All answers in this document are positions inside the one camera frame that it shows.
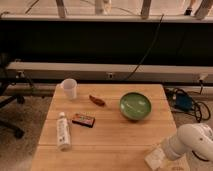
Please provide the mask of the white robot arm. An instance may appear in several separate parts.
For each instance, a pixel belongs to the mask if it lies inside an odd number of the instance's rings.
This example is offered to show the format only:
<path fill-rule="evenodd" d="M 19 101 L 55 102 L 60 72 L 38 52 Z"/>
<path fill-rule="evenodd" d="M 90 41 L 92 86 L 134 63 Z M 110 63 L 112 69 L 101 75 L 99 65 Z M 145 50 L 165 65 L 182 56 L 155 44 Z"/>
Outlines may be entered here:
<path fill-rule="evenodd" d="M 192 150 L 213 162 L 213 130 L 205 123 L 181 125 L 174 135 L 161 142 L 161 148 L 172 161 Z"/>

